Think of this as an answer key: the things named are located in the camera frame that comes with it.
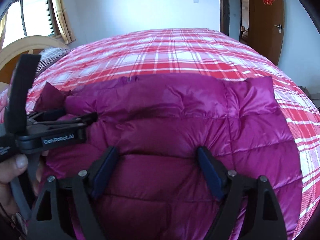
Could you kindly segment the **person's left hand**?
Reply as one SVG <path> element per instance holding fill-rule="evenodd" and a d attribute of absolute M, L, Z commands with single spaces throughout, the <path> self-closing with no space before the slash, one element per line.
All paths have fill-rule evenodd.
<path fill-rule="evenodd" d="M 41 153 L 41 158 L 39 164 L 37 165 L 36 178 L 33 181 L 33 192 L 36 196 L 39 195 L 40 188 L 42 188 L 43 183 L 43 173 L 46 165 L 46 158 L 49 151 L 44 151 Z M 20 176 L 24 171 L 27 170 L 28 159 L 24 154 L 17 154 L 12 158 L 5 160 L 1 163 L 1 216 L 6 217 L 7 215 L 11 217 L 12 215 L 19 212 L 19 208 L 16 201 L 12 195 L 10 188 L 10 183 L 13 179 Z"/>

